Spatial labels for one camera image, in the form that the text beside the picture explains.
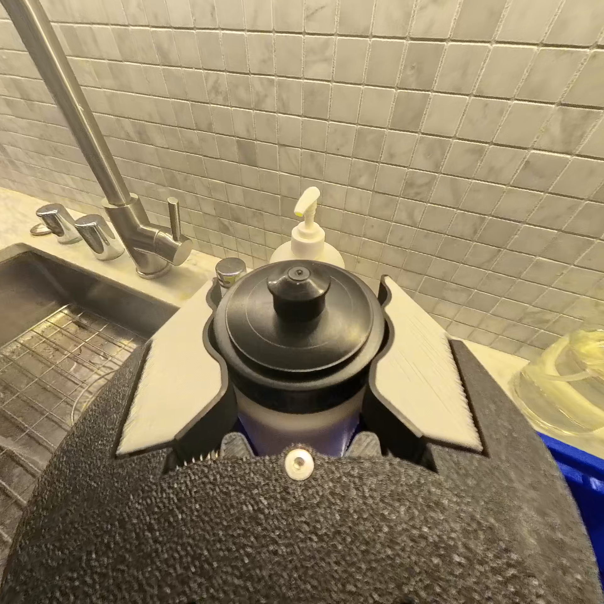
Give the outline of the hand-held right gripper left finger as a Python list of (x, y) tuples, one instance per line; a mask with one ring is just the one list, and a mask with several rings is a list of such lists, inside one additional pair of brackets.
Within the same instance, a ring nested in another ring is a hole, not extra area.
[(222, 299), (207, 281), (150, 340), (117, 456), (169, 448), (177, 456), (207, 456), (231, 430), (226, 362), (213, 343)]

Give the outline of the black bottle lid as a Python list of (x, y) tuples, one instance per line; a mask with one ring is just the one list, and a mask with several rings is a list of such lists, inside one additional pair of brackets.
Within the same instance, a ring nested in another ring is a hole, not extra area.
[(378, 298), (347, 270), (310, 260), (240, 279), (213, 320), (238, 394), (269, 411), (328, 411), (356, 396), (386, 331)]

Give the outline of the blue plastic bin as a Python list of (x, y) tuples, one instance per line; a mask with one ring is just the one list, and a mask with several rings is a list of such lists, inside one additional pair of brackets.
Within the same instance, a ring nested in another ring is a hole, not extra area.
[(540, 438), (562, 472), (590, 537), (603, 583), (603, 459), (543, 433)]

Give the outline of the chrome cap fixture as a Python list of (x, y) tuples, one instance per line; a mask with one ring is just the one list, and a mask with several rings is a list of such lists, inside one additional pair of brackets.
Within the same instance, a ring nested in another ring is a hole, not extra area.
[(124, 254), (124, 245), (103, 216), (83, 215), (74, 226), (98, 260), (110, 261)]

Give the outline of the clear glass bowl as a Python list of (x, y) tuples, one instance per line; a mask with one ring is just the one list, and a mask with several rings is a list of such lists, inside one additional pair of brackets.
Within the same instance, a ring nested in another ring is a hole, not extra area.
[(562, 336), (512, 379), (515, 401), (541, 430), (587, 435), (603, 429), (603, 326)]

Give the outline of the stainless steel faucet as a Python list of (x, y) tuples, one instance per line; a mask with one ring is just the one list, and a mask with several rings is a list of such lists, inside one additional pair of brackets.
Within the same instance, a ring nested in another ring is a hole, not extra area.
[(170, 230), (151, 223), (131, 193), (39, 1), (1, 1), (104, 193), (105, 209), (137, 274), (154, 279), (183, 264), (193, 243), (181, 231), (177, 199), (168, 199)]

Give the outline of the chrome cylinder knob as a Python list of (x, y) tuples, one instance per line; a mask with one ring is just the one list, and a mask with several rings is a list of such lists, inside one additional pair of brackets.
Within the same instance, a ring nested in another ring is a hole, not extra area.
[(224, 290), (233, 287), (241, 278), (246, 276), (246, 273), (246, 264), (240, 258), (227, 257), (221, 259), (215, 265), (217, 281)]

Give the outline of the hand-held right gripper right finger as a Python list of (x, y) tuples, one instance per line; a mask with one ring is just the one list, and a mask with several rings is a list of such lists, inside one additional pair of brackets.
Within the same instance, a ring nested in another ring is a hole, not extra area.
[(415, 437), (459, 449), (483, 449), (449, 336), (390, 276), (379, 302), (388, 327), (370, 364), (367, 393)]

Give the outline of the dish soap pump bottle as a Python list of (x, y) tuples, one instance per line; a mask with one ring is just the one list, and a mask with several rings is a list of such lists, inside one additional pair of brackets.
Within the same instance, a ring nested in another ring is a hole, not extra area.
[(325, 231), (315, 222), (320, 195), (320, 190), (315, 186), (307, 188), (301, 194), (294, 208), (294, 213), (301, 218), (301, 222), (293, 227), (290, 240), (279, 246), (271, 255), (270, 263), (284, 260), (313, 260), (345, 268), (342, 255), (326, 243)]

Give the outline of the stainless steel sink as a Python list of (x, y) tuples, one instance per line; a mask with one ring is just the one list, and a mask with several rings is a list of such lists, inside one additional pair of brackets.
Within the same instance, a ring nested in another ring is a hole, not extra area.
[(82, 307), (147, 340), (177, 311), (176, 306), (23, 245), (1, 251), (1, 346), (65, 305)]

